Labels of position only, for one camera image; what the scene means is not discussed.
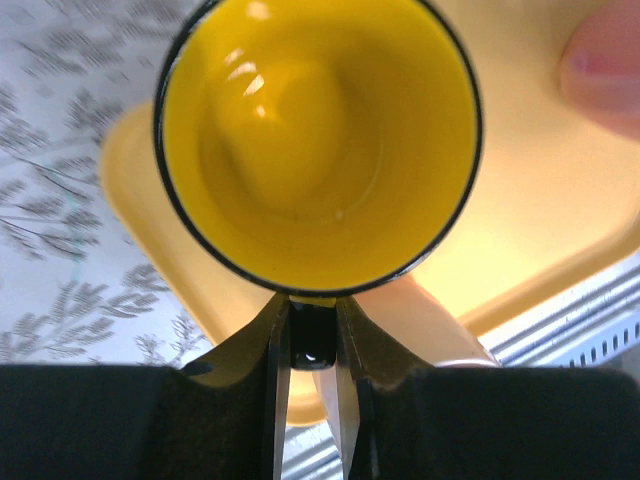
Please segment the yellow glass cup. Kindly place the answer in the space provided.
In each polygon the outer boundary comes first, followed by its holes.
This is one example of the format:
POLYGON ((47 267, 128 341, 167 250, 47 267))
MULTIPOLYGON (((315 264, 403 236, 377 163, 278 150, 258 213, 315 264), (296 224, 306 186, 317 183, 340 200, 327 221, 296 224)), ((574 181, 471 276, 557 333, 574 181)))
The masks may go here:
POLYGON ((153 102, 166 195, 196 242, 293 303, 292 365, 332 364, 330 301, 419 265, 467 203, 481 96, 427 1, 205 1, 153 102))

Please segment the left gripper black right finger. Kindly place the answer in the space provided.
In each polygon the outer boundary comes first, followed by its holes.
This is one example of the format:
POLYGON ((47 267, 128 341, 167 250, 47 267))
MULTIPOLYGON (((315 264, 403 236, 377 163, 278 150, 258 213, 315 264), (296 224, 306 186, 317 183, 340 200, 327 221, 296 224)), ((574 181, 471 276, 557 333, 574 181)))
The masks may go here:
POLYGON ((611 369, 432 366, 337 302, 350 479, 635 479, 639 386, 611 369))

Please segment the pink mug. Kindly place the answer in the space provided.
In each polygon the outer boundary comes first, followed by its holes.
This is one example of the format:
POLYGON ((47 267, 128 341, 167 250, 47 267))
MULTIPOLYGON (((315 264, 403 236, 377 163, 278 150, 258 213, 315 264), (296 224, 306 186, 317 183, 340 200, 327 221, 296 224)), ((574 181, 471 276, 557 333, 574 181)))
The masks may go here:
POLYGON ((567 101, 589 120, 639 138, 639 3, 608 1, 577 27, 559 66, 567 101))

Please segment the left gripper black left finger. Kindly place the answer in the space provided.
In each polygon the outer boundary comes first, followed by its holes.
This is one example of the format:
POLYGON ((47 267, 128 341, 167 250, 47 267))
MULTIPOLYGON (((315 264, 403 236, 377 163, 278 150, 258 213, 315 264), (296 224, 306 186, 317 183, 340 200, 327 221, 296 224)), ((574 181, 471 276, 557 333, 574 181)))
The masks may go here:
POLYGON ((277 479, 289 393, 290 304, 182 369, 5 365, 5 479, 277 479))

